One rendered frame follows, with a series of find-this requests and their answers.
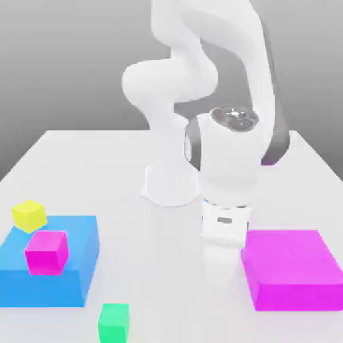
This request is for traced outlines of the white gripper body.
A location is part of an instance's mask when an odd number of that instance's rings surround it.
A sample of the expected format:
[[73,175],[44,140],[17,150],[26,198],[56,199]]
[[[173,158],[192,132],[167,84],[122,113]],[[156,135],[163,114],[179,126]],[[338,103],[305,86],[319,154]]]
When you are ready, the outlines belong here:
[[207,282],[213,286],[227,286],[236,272],[239,260],[239,248],[205,243],[204,264]]

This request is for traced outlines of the small green cube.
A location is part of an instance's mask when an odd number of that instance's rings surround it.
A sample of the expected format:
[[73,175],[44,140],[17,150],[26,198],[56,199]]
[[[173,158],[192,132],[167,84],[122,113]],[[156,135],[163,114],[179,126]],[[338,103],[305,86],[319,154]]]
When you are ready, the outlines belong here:
[[98,319],[100,343],[127,343],[129,326],[128,304],[105,303]]

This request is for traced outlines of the small magenta cube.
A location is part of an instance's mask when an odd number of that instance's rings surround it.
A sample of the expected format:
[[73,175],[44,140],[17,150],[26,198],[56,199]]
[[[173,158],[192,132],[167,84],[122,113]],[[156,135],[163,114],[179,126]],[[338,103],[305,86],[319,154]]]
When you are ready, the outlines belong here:
[[24,249],[30,275],[61,275],[69,258],[64,231],[37,230]]

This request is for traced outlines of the small yellow cube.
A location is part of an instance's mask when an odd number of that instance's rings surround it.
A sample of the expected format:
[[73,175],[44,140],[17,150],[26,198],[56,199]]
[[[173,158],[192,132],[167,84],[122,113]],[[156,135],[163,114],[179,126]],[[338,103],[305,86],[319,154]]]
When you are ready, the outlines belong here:
[[15,226],[31,234],[37,229],[47,225],[46,211],[42,204],[26,200],[12,208]]

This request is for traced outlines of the large magenta box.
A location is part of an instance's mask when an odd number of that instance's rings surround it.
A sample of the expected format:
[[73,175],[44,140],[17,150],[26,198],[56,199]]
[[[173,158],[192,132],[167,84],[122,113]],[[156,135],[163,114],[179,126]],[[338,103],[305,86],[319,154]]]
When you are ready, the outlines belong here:
[[316,230],[250,230],[241,260],[257,311],[343,310],[343,270]]

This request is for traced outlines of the large blue box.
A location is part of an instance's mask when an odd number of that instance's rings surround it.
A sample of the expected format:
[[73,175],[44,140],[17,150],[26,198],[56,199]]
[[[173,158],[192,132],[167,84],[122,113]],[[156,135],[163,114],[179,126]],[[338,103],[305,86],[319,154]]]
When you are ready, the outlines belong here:
[[100,245],[96,216],[48,216],[42,230],[64,231],[70,256],[61,275],[30,275],[32,235],[13,227],[0,244],[0,307],[83,307]]

